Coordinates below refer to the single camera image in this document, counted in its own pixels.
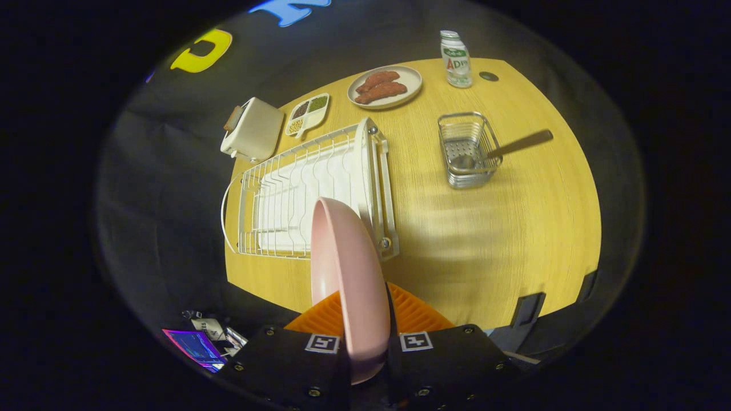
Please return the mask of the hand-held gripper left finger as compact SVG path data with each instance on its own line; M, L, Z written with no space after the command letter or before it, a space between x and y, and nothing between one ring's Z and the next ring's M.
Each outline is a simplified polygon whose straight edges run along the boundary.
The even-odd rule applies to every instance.
M246 291L222 291L222 317L246 344L217 374L217 382L256 410L350 409L350 360L344 339L291 331L297 317Z

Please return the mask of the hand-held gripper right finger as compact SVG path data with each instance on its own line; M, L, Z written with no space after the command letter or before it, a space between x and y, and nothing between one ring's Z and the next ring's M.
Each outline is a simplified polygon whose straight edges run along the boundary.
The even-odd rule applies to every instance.
M387 398L397 410L486 410L491 396L520 379L520 369L477 325L400 332L397 296L387 284L391 335Z

